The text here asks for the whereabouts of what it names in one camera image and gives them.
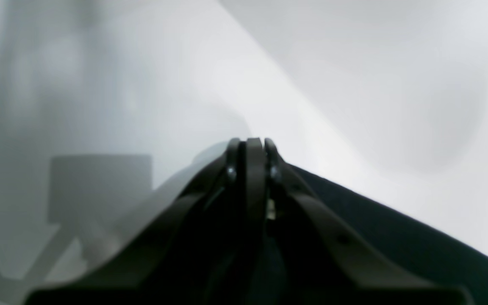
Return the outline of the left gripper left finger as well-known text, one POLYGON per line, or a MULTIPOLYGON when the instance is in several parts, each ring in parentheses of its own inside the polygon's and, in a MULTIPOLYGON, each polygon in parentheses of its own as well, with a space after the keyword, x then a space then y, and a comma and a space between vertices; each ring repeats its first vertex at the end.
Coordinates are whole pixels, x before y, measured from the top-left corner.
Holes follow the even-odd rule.
POLYGON ((217 182, 237 178, 240 139, 231 139, 222 154, 184 170, 162 185, 119 222, 104 241, 87 251, 96 263, 68 284, 44 286, 30 293, 27 305, 147 305, 145 280, 162 268, 188 213, 212 197, 217 182))

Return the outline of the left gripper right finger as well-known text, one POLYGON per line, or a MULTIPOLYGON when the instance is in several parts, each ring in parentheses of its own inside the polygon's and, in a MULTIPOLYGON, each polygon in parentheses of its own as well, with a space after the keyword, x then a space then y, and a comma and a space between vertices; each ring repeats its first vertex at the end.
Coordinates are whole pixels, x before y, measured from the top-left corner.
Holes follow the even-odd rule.
POLYGON ((302 305, 472 305, 461 286, 445 286, 395 264, 329 210, 264 140, 278 240, 295 300, 302 305))

